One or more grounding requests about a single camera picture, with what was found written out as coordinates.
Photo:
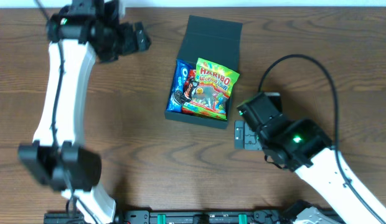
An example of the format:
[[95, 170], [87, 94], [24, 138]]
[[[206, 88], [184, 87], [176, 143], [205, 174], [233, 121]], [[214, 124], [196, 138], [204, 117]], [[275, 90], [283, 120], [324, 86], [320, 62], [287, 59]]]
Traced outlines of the red snack bag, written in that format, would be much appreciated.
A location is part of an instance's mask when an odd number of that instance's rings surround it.
[[190, 81], [195, 79], [195, 73], [196, 73], [195, 69], [189, 70], [189, 74], [184, 84], [184, 90], [187, 90], [187, 87], [189, 86]]

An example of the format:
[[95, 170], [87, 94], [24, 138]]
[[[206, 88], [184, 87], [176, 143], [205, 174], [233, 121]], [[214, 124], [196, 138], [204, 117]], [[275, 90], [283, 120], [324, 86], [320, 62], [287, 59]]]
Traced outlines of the black box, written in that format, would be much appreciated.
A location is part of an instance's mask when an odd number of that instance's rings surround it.
[[[238, 72], [242, 26], [243, 24], [239, 22], [190, 15], [176, 60], [183, 60], [193, 66], [200, 57]], [[227, 115], [225, 121], [167, 110], [164, 111], [164, 116], [168, 120], [226, 129], [228, 118], [231, 117], [229, 115], [233, 97], [232, 91], [225, 105]]]

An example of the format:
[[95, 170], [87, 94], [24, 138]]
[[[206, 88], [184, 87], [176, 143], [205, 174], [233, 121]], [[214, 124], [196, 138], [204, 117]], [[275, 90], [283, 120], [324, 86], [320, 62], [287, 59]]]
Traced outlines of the green Haribo gummy bag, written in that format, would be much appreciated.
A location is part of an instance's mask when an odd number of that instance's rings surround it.
[[195, 70], [194, 80], [199, 82], [199, 85], [192, 92], [192, 100], [183, 104], [182, 112], [226, 120], [226, 102], [230, 99], [240, 74], [203, 58], [197, 60]]

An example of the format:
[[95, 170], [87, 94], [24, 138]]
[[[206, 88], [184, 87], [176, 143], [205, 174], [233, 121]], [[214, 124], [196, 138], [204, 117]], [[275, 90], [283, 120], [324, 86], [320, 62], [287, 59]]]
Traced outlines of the small black candy wrapper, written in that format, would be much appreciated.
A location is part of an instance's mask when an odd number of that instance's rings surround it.
[[195, 80], [191, 80], [189, 83], [189, 86], [187, 87], [187, 90], [180, 91], [176, 90], [172, 95], [171, 99], [173, 102], [177, 103], [178, 105], [183, 105], [184, 103], [188, 103], [192, 100], [192, 92], [198, 87], [199, 82]]

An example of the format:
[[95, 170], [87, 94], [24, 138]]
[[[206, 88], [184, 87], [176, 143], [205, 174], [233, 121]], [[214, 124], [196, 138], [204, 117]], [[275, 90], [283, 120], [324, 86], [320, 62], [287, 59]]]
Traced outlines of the blue Oreo cookie pack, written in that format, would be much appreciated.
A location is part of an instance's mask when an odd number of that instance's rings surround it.
[[182, 99], [184, 84], [187, 80], [191, 65], [183, 60], [177, 60], [174, 79], [171, 88], [171, 95], [167, 105], [167, 111], [180, 113], [184, 100]]

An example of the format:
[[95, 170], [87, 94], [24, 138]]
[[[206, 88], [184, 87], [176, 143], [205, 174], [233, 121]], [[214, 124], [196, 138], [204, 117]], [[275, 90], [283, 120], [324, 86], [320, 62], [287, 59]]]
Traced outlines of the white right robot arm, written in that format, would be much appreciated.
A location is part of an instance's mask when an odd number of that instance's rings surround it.
[[316, 190], [345, 223], [386, 223], [386, 207], [311, 119], [291, 120], [261, 92], [237, 107], [265, 160]]

